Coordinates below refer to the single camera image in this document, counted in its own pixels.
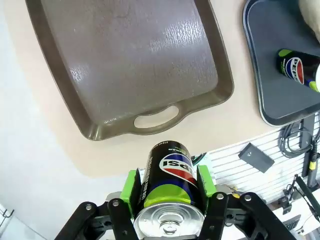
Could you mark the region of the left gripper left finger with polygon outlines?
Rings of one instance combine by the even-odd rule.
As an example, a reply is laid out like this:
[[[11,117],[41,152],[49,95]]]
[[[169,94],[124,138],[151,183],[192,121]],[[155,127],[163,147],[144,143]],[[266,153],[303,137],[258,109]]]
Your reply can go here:
[[[138,213],[141,186],[139,170],[131,170],[119,196],[109,196],[100,206],[82,202],[55,238],[99,240],[111,231],[116,240],[146,240],[147,237],[139,234],[132,223]]]

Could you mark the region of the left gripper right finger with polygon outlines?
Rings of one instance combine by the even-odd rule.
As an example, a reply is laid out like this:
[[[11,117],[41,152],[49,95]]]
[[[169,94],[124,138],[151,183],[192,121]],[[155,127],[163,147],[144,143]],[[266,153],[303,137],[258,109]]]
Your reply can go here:
[[[205,165],[197,166],[196,175],[205,212],[199,240],[221,240],[226,223],[233,224],[248,240],[295,239],[257,194],[247,192],[236,198],[218,192]]]

